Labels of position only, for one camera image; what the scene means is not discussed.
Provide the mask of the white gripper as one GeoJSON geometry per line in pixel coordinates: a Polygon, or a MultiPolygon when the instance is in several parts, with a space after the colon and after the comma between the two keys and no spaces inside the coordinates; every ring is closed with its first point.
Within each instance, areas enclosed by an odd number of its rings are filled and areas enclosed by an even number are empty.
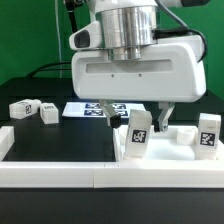
{"type": "Polygon", "coordinates": [[[157,101],[161,113],[154,131],[166,132],[173,102],[194,102],[206,91],[202,53],[197,35],[160,39],[142,48],[138,60],[111,61],[106,50],[77,52],[72,58],[73,88],[80,98],[104,99],[100,108],[115,129],[121,126],[121,115],[108,100],[157,101]]]}

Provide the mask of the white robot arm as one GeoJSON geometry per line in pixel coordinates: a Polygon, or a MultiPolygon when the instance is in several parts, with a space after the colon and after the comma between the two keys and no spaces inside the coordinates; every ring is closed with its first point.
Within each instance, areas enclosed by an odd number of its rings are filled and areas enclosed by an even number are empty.
{"type": "Polygon", "coordinates": [[[73,0],[88,5],[91,19],[69,38],[76,95],[98,100],[112,128],[121,125],[113,101],[155,101],[161,114],[154,130],[166,131],[174,105],[206,91],[206,39],[170,9],[209,1],[73,0]]]}

